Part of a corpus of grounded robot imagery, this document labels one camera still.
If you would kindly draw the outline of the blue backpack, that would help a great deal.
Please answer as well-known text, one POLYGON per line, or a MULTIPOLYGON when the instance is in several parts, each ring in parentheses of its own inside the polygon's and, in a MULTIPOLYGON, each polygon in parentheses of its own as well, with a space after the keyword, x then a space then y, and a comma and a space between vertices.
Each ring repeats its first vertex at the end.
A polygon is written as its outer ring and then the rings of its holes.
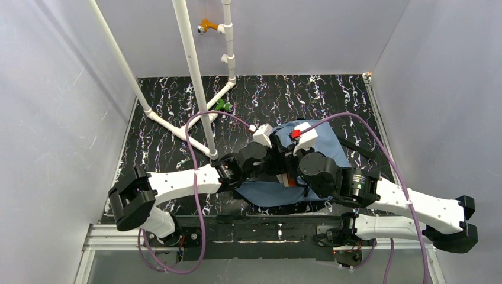
MULTIPOLYGON (((292 144, 290 134, 293 129, 305 122, 309 125, 314 125, 318 121, 300 119, 286 122, 274 127, 272 134, 276 135, 279 138, 280 144, 286 147, 292 144)), ((376 158, 376 154, 370 150, 346 140, 343 137, 338 137, 328 122, 316 127, 316 132, 318 134, 318 138, 316 139, 314 149, 323 153, 325 156, 334 159, 339 167, 351 167, 351 164, 344 152, 344 147, 359 153, 367 159, 376 158)), ((239 193, 248 203, 260 207, 276 207, 291 205, 297 202, 327 201, 332 199, 332 196, 322 198, 312 189, 310 189, 308 193, 305 193, 305 189, 303 187, 285 187, 283 184, 278 182, 261 180, 245 182, 241 187, 236 189, 236 192, 239 193)))

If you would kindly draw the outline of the orange green treehouse book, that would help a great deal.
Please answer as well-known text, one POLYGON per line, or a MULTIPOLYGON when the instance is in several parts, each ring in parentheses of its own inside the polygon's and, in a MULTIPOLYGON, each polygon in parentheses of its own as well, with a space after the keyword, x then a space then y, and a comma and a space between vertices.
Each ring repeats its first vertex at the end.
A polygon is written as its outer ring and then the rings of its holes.
POLYGON ((297 178, 291 176, 289 173, 282 173, 276 176, 281 184, 285 187, 298 187, 297 178))

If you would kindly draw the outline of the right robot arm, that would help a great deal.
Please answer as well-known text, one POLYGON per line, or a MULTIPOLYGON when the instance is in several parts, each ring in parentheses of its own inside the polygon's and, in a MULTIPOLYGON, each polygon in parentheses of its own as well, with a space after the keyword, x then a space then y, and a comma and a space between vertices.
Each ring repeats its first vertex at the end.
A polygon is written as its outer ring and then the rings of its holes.
POLYGON ((286 161, 288 172, 321 198, 348 208, 389 212, 383 217, 344 214, 335 235, 340 240, 351 236, 360 240, 418 238, 457 254, 469 252, 478 242, 477 227, 468 222, 475 212, 470 196, 443 199, 404 190, 366 170, 338 166, 316 151, 287 154, 286 161))

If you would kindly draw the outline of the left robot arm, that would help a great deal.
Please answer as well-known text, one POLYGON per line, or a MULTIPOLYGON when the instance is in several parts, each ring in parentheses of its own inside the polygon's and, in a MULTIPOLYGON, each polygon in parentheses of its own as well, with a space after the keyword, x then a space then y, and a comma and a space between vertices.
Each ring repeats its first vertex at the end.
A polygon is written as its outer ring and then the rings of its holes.
POLYGON ((277 175, 284 168, 278 146, 250 142, 237 153, 229 153, 197 169, 171 173, 147 173, 136 167, 134 177, 108 191, 118 231, 136 228, 167 239, 179 230, 171 214, 158 205, 172 199, 199 194, 234 191, 261 174, 277 175))

